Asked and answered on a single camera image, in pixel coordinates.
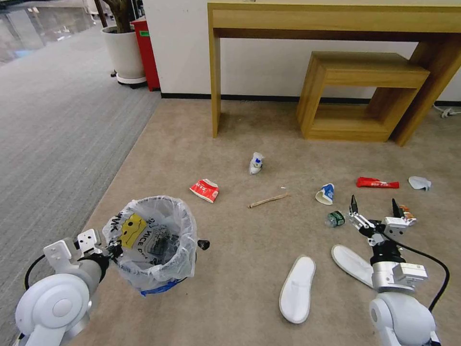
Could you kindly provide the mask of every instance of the power cord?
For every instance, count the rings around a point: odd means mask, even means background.
[[[39,258],[37,258],[30,266],[29,266],[29,269],[27,269],[27,272],[25,273],[25,277],[24,277],[24,287],[25,287],[25,290],[27,291],[29,289],[29,276],[30,276],[30,272],[32,271],[32,269],[37,265],[37,263],[39,263],[42,259],[45,258],[45,255],[41,255]]]
[[[448,117],[450,117],[450,116],[452,116],[452,115],[461,114],[461,111],[455,112],[455,111],[453,111],[452,108],[442,109],[442,108],[440,108],[440,107],[437,107],[435,104],[433,104],[432,107],[434,107],[436,110],[438,110],[439,112],[441,112],[440,117],[441,117],[442,119],[447,119]]]
[[[443,263],[441,260],[439,259],[436,259],[435,257],[431,256],[431,255],[428,255],[422,251],[419,251],[419,250],[416,250],[412,247],[409,247],[409,246],[406,246],[402,243],[399,243],[397,241],[395,241],[394,239],[391,239],[389,238],[386,234],[384,233],[381,233],[385,238],[387,238],[388,240],[390,240],[391,242],[394,242],[396,245],[402,247],[402,248],[405,248],[409,251],[412,251],[414,253],[417,253],[418,255],[421,255],[421,256],[424,256],[424,257],[427,257],[429,258],[430,260],[433,260],[435,263],[439,264],[443,270],[445,271],[445,279],[443,280],[443,285],[442,287],[440,288],[440,290],[438,291],[437,295],[435,296],[435,298],[432,300],[432,303],[431,305],[429,305],[429,311],[432,312],[432,310],[434,309],[434,306],[437,304],[438,300],[440,299],[440,297],[442,296],[442,294],[445,292],[445,289],[447,288],[448,286],[448,281],[450,281],[450,271],[448,270],[448,267],[445,265],[445,263]]]

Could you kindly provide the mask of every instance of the disposable slipper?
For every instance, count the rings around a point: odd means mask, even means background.
[[[293,264],[280,292],[280,311],[291,323],[303,323],[309,315],[311,284],[315,273],[315,262],[300,256]]]
[[[335,245],[331,249],[331,256],[335,263],[347,274],[373,288],[371,280],[373,267],[370,263],[343,245]]]

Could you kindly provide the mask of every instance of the transparent trash bag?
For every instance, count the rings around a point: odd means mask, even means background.
[[[142,295],[165,292],[194,276],[197,225],[182,200],[154,196],[132,200],[102,229],[121,241],[117,267]]]

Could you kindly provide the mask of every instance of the tree trunk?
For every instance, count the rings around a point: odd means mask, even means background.
[[[131,32],[129,1],[131,0],[104,0],[110,7],[114,15],[115,23],[117,24],[117,33],[124,34]]]

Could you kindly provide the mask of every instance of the yellow smiley face sticker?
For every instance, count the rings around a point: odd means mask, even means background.
[[[121,245],[132,248],[134,242],[146,227],[147,223],[141,216],[137,214],[130,216],[121,226]]]

